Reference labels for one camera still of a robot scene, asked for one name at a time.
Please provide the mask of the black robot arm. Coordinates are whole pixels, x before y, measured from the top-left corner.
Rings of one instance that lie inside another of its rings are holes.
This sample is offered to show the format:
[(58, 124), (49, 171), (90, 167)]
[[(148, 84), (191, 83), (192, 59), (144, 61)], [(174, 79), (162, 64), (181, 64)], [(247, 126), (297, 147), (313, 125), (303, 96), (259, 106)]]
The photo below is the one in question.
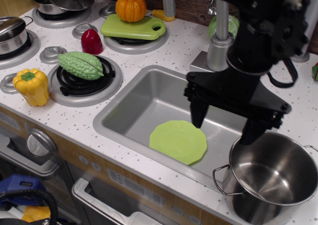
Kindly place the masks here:
[(228, 68), (216, 73), (187, 74), (185, 96), (192, 124), (199, 128), (209, 106), (243, 116), (240, 142), (249, 145), (271, 128), (279, 128), (291, 106), (260, 81), (283, 61), (292, 81), (298, 77), (291, 61), (308, 42), (305, 14), (310, 0), (224, 0), (239, 9), (239, 29), (227, 51)]

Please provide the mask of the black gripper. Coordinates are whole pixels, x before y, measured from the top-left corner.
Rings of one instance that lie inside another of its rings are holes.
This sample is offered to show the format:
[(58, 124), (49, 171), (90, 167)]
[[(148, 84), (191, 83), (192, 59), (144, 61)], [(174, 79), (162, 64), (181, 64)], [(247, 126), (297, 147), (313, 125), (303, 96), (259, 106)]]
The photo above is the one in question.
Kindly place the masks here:
[(209, 106), (247, 118), (239, 143), (250, 145), (267, 129), (280, 127), (291, 105), (267, 89), (260, 78), (276, 59), (265, 55), (229, 53), (228, 68), (220, 72), (189, 72), (184, 95), (191, 121), (201, 128)]

